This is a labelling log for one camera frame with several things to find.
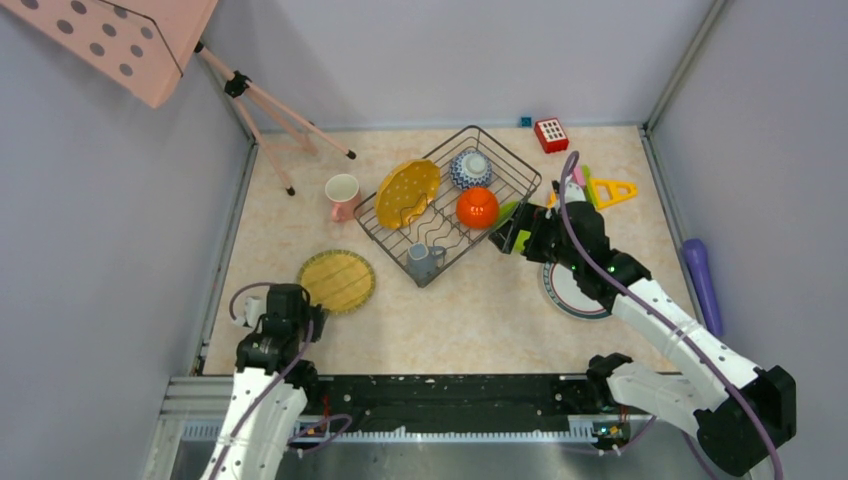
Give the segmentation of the white plate green rim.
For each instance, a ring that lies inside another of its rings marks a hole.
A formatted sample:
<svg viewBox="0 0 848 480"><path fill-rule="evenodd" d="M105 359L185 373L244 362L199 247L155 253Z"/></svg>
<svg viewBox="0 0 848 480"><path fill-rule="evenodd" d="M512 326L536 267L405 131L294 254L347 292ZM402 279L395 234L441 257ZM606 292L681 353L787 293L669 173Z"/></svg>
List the white plate green rim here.
<svg viewBox="0 0 848 480"><path fill-rule="evenodd" d="M540 278L549 300L565 314L584 321L599 321L611 316L600 303L582 293L569 268L545 263Z"/></svg>

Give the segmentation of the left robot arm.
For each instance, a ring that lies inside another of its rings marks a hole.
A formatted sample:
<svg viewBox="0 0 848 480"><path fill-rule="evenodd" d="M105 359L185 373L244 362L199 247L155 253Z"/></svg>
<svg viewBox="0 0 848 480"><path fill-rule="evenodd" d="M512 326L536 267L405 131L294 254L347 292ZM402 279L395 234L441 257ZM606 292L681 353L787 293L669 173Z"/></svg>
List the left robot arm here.
<svg viewBox="0 0 848 480"><path fill-rule="evenodd" d="M271 284L265 311L237 345L229 406L203 479L274 479L301 413L319 404L320 386L303 359L327 314L299 284Z"/></svg>

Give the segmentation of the blue red patterned bowl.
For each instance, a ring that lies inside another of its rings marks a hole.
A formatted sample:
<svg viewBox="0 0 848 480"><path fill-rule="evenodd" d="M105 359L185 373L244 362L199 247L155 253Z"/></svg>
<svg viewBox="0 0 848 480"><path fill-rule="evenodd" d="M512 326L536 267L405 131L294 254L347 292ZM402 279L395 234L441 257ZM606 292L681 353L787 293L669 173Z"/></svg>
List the blue red patterned bowl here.
<svg viewBox="0 0 848 480"><path fill-rule="evenodd" d="M487 188L492 183L493 165L485 154L476 149L469 149L451 160L449 176L453 184L462 191L474 187Z"/></svg>

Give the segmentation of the grey mug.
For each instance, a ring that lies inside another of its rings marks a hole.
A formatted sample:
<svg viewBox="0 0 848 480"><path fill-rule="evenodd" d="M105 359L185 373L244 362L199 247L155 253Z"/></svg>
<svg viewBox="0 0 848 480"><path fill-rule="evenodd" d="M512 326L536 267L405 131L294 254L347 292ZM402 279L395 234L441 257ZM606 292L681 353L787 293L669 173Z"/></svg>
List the grey mug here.
<svg viewBox="0 0 848 480"><path fill-rule="evenodd" d="M447 249L443 246L428 246L417 242L406 252L406 269L410 276L418 281L431 278L440 268Z"/></svg>

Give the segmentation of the yellow polka dot plate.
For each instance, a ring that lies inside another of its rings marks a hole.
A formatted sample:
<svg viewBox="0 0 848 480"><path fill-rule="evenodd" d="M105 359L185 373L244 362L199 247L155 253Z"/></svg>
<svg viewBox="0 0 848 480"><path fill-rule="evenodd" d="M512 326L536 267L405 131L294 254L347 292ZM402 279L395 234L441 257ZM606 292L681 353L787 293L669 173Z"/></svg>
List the yellow polka dot plate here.
<svg viewBox="0 0 848 480"><path fill-rule="evenodd" d="M378 224L393 230L408 226L435 199L440 185L441 170L430 160L411 160L397 166L377 190Z"/></svg>

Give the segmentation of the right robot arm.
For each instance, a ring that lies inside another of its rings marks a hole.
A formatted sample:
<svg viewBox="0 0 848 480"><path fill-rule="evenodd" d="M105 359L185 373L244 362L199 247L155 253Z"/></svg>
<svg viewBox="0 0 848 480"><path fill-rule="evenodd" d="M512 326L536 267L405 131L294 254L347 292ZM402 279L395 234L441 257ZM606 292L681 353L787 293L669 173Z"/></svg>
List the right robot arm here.
<svg viewBox="0 0 848 480"><path fill-rule="evenodd" d="M681 375L672 380L624 354L596 356L589 404L644 410L695 439L733 476L786 476L779 447L797 433L797 383L782 366L764 368L711 334L632 255L611 247L605 220L574 185L552 208L519 202L491 238L505 253L564 267L579 291L650 342Z"/></svg>

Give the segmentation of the orange bowl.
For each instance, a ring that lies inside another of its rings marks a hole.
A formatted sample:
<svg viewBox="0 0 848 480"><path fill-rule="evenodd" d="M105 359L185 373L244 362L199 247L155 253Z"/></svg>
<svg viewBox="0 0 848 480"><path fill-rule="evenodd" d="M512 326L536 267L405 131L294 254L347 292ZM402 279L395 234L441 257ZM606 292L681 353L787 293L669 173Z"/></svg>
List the orange bowl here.
<svg viewBox="0 0 848 480"><path fill-rule="evenodd" d="M471 229L492 227L499 216L499 203L495 194L485 187L472 187L464 191L456 204L459 222Z"/></svg>

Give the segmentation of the round bamboo tray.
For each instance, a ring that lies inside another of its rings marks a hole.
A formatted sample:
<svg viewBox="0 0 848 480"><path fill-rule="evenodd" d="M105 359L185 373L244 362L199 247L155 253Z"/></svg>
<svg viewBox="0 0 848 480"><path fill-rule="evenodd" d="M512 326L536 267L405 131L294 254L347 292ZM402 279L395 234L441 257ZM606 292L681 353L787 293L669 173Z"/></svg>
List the round bamboo tray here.
<svg viewBox="0 0 848 480"><path fill-rule="evenodd" d="M345 249L325 250L299 269L297 283L330 314L343 315L363 307L376 289L376 274L361 255Z"/></svg>

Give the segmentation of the black wire dish rack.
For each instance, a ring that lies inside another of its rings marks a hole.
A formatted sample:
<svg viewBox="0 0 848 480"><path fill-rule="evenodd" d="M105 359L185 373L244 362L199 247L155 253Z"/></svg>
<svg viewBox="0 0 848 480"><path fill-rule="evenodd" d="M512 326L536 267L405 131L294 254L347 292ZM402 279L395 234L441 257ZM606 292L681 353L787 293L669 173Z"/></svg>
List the black wire dish rack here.
<svg viewBox="0 0 848 480"><path fill-rule="evenodd" d="M498 139L477 125L468 125L454 133L424 155L440 168L441 183L425 208L397 227L382 225L378 220L376 193L355 208L356 220L368 237L403 269L419 288L428 286L446 269L482 242L494 231L463 225L456 216L461 189L450 179L450 162L459 154L476 151L493 163L493 181L489 190L501 206L528 200L538 189L542 176ZM435 270L422 273L409 261L408 250L417 243L434 247Z"/></svg>

